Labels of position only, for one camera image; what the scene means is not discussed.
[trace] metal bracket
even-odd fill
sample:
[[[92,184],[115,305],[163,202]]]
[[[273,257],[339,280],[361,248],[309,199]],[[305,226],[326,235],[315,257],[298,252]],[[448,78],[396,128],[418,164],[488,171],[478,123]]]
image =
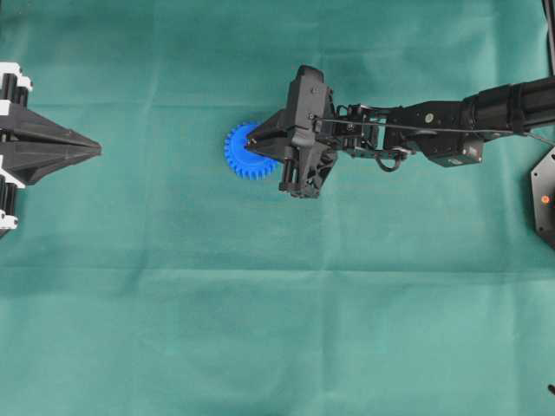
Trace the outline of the metal bracket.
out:
[[[555,148],[531,173],[536,232],[555,249]]]

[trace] gear teeth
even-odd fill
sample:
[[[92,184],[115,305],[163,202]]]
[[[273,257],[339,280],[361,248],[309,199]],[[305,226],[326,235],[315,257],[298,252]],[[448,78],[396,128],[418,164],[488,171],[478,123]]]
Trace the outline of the gear teeth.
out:
[[[253,158],[253,153],[245,150],[246,135],[257,126],[256,121],[241,123],[234,127],[224,140],[225,161],[235,174],[243,179],[263,179],[273,172],[277,164],[275,160],[258,155]]]

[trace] green fabric surface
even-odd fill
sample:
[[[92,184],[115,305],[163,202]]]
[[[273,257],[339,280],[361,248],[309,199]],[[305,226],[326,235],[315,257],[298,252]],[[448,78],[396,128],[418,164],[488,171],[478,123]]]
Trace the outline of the green fabric surface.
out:
[[[460,100],[547,76],[545,34],[539,0],[5,0],[29,107],[104,154],[25,191],[0,242],[0,414],[553,415],[545,146],[341,155],[318,200],[223,156],[302,63],[337,103]]]

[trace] cable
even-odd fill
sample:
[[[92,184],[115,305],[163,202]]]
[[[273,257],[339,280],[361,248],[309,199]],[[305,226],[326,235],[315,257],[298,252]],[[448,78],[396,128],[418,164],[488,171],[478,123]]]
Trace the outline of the cable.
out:
[[[412,130],[418,131],[421,133],[492,133],[492,134],[509,134],[509,135],[521,135],[531,137],[535,140],[539,140],[542,143],[546,143],[550,146],[555,146],[555,142],[546,139],[539,134],[524,132],[522,134],[512,132],[510,130],[493,130],[489,128],[482,128],[477,130],[472,129],[464,129],[464,128],[440,128],[440,127],[429,127],[429,128],[422,128],[416,126],[405,126],[402,124],[392,124],[392,123],[381,123],[380,121],[349,121],[349,120],[337,120],[337,119],[325,119],[322,117],[316,117],[317,120],[320,121],[328,121],[332,123],[339,123],[339,124],[351,124],[354,126],[378,126],[378,127],[392,127],[398,128],[399,130]]]
[[[397,156],[395,158],[395,164],[391,167],[384,165],[379,155],[375,156],[375,161],[377,162],[380,169],[382,169],[384,172],[392,173],[401,167],[401,163],[403,162],[403,159],[401,158],[401,156]]]

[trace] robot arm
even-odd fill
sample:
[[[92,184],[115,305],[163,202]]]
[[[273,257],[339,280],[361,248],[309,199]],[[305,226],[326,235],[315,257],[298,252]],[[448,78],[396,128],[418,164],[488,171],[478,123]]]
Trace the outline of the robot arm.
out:
[[[323,73],[301,66],[287,107],[255,129],[246,148],[284,164],[281,191],[317,198],[339,151],[375,159],[386,172],[397,170],[416,152],[441,166],[463,166],[481,163],[488,141],[513,134],[543,140],[530,130],[552,124],[555,77],[488,89],[463,101],[335,107]],[[380,127],[385,128],[382,148]]]
[[[31,80],[0,62],[0,237],[18,225],[16,194],[44,176],[101,154],[101,146],[27,108]]]

